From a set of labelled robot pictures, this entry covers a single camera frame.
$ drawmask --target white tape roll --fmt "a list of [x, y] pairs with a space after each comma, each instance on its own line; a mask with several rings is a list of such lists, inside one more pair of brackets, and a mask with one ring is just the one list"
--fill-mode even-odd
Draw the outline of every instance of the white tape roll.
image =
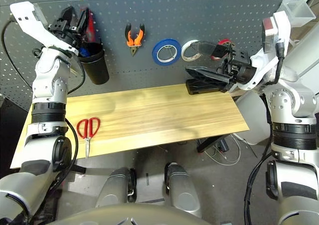
[[193, 39], [193, 40], [190, 40], [189, 42], [186, 42], [185, 45], [183, 45], [183, 47], [181, 48], [181, 57], [183, 60], [185, 61], [194, 61], [194, 60], [197, 60], [198, 58], [201, 57], [201, 54], [200, 53], [197, 53], [191, 57], [186, 57], [184, 55], [185, 51], [190, 47], [190, 44], [194, 43], [194, 42], [197, 42], [198, 40], [197, 39]]

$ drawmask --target wall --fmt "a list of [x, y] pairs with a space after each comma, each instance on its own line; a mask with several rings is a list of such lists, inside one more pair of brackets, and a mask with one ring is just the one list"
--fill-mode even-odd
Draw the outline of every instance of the wall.
[[[0, 0], [0, 28], [7, 21], [9, 5], [25, 0]], [[200, 58], [194, 62], [180, 59], [171, 66], [153, 62], [152, 49], [165, 38], [174, 38], [181, 45], [190, 39], [218, 41], [229, 38], [237, 47], [250, 54], [261, 48], [261, 21], [272, 15], [282, 0], [28, 0], [37, 2], [49, 23], [58, 18], [61, 10], [72, 5], [79, 15], [88, 6], [94, 13], [96, 28], [104, 43], [105, 59], [110, 73], [109, 82], [94, 85], [87, 79], [72, 96], [130, 90], [184, 83], [188, 77], [184, 67], [215, 66], [211, 60]], [[126, 46], [124, 29], [131, 22], [133, 30], [142, 22], [146, 37], [132, 58]], [[37, 59], [31, 50], [40, 44], [11, 24], [5, 42], [14, 63], [31, 84], [35, 78]], [[31, 91], [13, 72], [7, 58], [0, 54], [0, 93], [19, 106], [28, 109]], [[69, 87], [75, 87], [80, 76], [71, 75]]]

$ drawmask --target black cup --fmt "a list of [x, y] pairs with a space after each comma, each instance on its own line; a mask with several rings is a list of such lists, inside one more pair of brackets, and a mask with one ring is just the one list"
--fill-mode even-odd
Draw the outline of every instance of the black cup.
[[104, 50], [101, 44], [88, 43], [87, 51], [91, 54], [88, 57], [81, 57], [82, 66], [94, 84], [106, 83], [110, 76], [104, 59]]

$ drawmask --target orange pliers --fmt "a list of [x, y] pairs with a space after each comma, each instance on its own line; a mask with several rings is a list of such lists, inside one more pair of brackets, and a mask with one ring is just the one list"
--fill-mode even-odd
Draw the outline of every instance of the orange pliers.
[[140, 32], [135, 40], [131, 38], [131, 23], [128, 23], [125, 27], [125, 38], [127, 40], [127, 45], [131, 49], [132, 56], [135, 55], [138, 48], [142, 45], [142, 40], [145, 34], [144, 24], [140, 24]]

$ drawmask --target wooden board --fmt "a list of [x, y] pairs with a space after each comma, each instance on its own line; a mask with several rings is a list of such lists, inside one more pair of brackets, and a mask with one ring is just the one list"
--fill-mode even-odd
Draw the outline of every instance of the wooden board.
[[[184, 84], [70, 97], [66, 111], [74, 128], [84, 118], [101, 119], [91, 139], [90, 157], [248, 130], [228, 93], [189, 95]], [[30, 122], [29, 112], [11, 168], [21, 165]], [[66, 136], [74, 147], [70, 130]], [[79, 138], [77, 158], [85, 157], [84, 145]]]

